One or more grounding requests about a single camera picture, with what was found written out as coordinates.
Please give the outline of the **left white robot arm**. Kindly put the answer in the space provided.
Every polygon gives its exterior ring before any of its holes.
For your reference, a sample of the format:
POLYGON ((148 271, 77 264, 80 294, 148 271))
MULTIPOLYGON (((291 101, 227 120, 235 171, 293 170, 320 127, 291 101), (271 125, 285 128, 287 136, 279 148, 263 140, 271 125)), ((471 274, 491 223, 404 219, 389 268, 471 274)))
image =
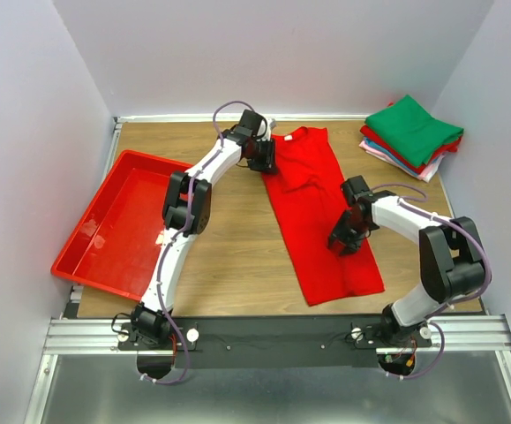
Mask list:
POLYGON ((274 124, 247 102, 239 121, 223 131, 216 122, 220 109, 213 114, 217 133, 212 149, 185 171, 174 171, 162 206, 164 233, 161 251, 146 292, 128 315, 126 327, 113 329, 118 341, 144 343, 150 349, 162 347, 179 335, 171 313, 174 309, 182 269, 188 253, 209 222, 214 185, 231 168, 246 160, 247 168, 260 173, 275 173, 274 124))

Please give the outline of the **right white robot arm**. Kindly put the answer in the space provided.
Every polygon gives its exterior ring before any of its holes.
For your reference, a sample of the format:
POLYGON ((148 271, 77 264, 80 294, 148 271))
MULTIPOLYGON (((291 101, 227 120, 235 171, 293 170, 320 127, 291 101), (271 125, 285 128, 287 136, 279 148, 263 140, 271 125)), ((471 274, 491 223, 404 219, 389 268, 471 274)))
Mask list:
POLYGON ((328 236, 328 248, 341 256, 356 254, 384 227, 414 242, 419 252, 419 283, 386 306, 378 323, 352 329, 355 345, 401 345, 427 330, 429 319, 481 296, 489 286, 490 262, 472 219, 428 212, 388 185, 375 192, 361 176, 345 180, 341 191, 348 207, 328 236))

